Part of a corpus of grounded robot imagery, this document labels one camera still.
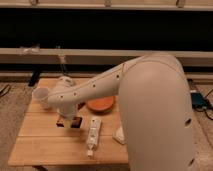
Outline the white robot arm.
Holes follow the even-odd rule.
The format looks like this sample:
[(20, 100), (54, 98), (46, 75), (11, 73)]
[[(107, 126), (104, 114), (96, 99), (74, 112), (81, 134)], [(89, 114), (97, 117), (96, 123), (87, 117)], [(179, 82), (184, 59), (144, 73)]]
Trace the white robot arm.
[(175, 56), (144, 55), (75, 86), (63, 76), (44, 101), (71, 119), (80, 103), (113, 95), (131, 171), (196, 171), (190, 88)]

